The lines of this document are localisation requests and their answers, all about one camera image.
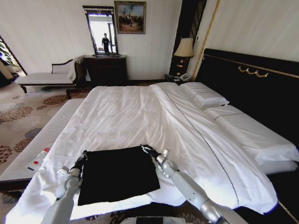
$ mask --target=picture frame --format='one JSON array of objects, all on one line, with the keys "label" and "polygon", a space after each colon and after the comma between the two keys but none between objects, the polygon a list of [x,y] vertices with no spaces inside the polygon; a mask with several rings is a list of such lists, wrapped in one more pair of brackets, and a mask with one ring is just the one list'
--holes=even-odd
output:
[{"label": "picture frame", "polygon": [[114,1],[118,34],[145,34],[145,1]]}]

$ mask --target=patterned carpet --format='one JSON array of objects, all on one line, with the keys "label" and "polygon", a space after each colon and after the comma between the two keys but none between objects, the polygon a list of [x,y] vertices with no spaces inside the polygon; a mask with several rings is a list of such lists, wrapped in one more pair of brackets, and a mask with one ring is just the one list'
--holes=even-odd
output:
[{"label": "patterned carpet", "polygon": [[[0,88],[0,174],[67,101],[65,89],[67,87],[32,86],[27,87],[28,93],[25,94],[15,83]],[[72,97],[84,98],[86,95],[77,93],[72,94]],[[0,193],[0,223],[16,202],[15,199]],[[189,203],[178,207],[151,204],[131,210],[86,217],[71,223],[119,224],[127,217],[138,216],[182,217],[189,223],[207,223]]]}]

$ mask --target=black headboard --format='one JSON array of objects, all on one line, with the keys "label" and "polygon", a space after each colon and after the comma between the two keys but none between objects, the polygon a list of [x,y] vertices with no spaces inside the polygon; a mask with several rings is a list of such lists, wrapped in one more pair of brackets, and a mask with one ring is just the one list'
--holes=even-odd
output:
[{"label": "black headboard", "polygon": [[196,81],[299,147],[299,62],[205,49]]}]

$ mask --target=lampshade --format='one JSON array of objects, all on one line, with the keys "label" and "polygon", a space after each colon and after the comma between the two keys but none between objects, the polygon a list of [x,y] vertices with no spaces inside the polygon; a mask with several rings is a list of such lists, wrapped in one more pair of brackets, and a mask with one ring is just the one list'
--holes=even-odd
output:
[{"label": "lampshade", "polygon": [[193,56],[193,38],[182,38],[179,43],[177,51],[174,53],[175,56],[179,57],[192,57]]}]

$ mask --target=dresser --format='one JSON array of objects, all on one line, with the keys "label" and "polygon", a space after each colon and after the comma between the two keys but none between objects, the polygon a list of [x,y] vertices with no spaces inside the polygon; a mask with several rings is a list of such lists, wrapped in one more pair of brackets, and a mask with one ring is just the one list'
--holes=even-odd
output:
[{"label": "dresser", "polygon": [[127,66],[125,55],[85,56],[92,86],[126,85]]}]

